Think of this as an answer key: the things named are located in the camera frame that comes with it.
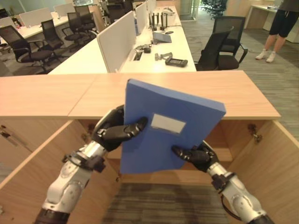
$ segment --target white sneaker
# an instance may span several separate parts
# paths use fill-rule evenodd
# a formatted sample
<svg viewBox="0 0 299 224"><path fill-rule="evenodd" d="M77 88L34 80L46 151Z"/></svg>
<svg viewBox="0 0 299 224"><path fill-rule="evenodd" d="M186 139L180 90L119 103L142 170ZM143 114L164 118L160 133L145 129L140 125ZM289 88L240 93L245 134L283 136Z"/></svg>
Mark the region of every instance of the white sneaker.
<svg viewBox="0 0 299 224"><path fill-rule="evenodd" d="M262 52L258 56L256 56L256 60L263 59L265 57L266 53L267 53L266 49L263 49Z"/></svg>
<svg viewBox="0 0 299 224"><path fill-rule="evenodd" d="M270 56L267 58L266 62L268 62L268 63L273 62L273 61L274 61L274 58L275 58L275 55L276 55L276 52L273 51L273 52L270 54Z"/></svg>

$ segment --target cabinet door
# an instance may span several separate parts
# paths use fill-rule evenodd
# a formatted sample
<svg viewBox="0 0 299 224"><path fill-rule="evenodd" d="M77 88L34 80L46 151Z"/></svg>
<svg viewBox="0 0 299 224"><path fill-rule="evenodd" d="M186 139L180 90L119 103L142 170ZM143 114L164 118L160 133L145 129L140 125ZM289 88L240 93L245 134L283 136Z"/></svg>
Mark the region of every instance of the cabinet door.
<svg viewBox="0 0 299 224"><path fill-rule="evenodd" d="M299 143L277 121L267 121L258 134L263 140L250 141L228 169L237 173L274 223L299 223Z"/></svg>
<svg viewBox="0 0 299 224"><path fill-rule="evenodd" d="M0 223L33 223L46 198L50 184L57 178L65 154L85 143L84 128L77 120L67 121L0 183ZM106 163L102 173L94 172L69 223L100 223L118 190L117 173Z"/></svg>
<svg viewBox="0 0 299 224"><path fill-rule="evenodd" d="M1 131L0 133L2 133L0 135L0 163L15 169L31 152L7 133Z"/></svg>
<svg viewBox="0 0 299 224"><path fill-rule="evenodd" d="M0 120L0 125L20 145L33 152L66 121L66 119L3 119Z"/></svg>

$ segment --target cable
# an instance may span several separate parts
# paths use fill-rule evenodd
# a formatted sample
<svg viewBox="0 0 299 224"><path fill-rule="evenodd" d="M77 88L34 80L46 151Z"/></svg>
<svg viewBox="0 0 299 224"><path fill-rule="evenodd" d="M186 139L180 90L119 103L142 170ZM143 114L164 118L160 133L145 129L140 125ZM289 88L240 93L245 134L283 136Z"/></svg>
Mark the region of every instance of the cable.
<svg viewBox="0 0 299 224"><path fill-rule="evenodd" d="M224 210L225 210L231 217L233 217L233 218L235 218L235 219L237 219L237 220L242 221L240 217L238 217L237 215L235 215L233 212L231 212L231 211L226 207L226 205L225 205L224 202L223 202L223 198L224 198L224 196L221 195L221 203L222 203L222 206L223 206Z"/></svg>

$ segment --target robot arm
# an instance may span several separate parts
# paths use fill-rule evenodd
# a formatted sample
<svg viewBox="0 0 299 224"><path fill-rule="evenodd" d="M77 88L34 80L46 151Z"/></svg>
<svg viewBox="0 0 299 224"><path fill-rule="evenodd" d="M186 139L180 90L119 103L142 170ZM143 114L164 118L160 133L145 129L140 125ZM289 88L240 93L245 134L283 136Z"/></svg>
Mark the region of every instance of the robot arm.
<svg viewBox="0 0 299 224"><path fill-rule="evenodd" d="M67 223L93 170L102 172L105 168L104 155L137 136L147 124L143 117L135 124L124 125L123 114L123 106L111 110L97 123L91 143L63 158L64 165L48 189L35 224Z"/></svg>
<svg viewBox="0 0 299 224"><path fill-rule="evenodd" d="M235 173L228 172L220 163L212 148L205 142L199 147L185 150L178 146L172 147L173 152L181 159L191 162L198 170L208 173L212 177L212 184L219 194L222 193L230 204L233 212L224 209L234 218L246 224L274 224L262 209L260 202L251 195L238 179Z"/></svg>

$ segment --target wooden countertop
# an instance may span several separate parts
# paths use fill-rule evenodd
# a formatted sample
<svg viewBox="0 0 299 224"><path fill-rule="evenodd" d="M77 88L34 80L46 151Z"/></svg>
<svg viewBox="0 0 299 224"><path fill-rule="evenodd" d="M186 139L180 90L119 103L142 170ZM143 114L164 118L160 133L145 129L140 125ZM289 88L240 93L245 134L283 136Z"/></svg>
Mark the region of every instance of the wooden countertop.
<svg viewBox="0 0 299 224"><path fill-rule="evenodd" d="M224 119L278 119L243 71L0 78L0 117L98 119L124 103L130 78L223 102Z"/></svg>
<svg viewBox="0 0 299 224"><path fill-rule="evenodd" d="M67 118L96 75L0 78L0 117Z"/></svg>

